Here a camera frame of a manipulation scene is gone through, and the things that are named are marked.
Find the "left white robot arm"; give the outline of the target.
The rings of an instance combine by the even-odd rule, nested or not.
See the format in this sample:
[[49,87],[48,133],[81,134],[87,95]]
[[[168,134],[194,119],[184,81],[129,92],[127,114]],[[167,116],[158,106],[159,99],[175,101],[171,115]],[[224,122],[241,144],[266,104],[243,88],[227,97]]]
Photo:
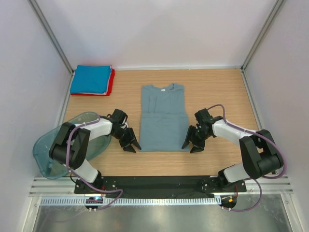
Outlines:
[[107,116],[81,124],[63,123],[49,149],[49,158],[62,164],[73,173],[91,193],[116,193],[121,190],[103,189],[101,173],[87,160],[86,152],[89,142],[101,136],[112,136],[119,141],[120,147],[127,152],[141,150],[133,129],[128,125],[128,115],[115,109]]

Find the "grey-blue t shirt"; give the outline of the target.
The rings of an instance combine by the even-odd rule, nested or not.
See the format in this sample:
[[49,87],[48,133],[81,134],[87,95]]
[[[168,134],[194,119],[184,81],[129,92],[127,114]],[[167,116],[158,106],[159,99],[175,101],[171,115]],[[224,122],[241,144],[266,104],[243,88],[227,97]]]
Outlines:
[[187,151],[182,145],[188,127],[183,85],[142,86],[139,140],[142,152]]

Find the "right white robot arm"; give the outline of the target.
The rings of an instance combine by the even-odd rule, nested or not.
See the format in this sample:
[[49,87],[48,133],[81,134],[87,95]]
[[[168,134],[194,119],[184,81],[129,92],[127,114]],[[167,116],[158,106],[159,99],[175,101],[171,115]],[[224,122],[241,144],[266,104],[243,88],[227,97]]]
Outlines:
[[209,137],[222,137],[239,146],[241,163],[218,172],[217,185],[222,191],[231,190],[245,179],[269,179],[269,173],[285,170],[285,158],[268,130],[254,131],[231,123],[225,117],[210,115],[204,108],[195,113],[197,124],[189,126],[182,148],[192,144],[191,153],[201,152]]

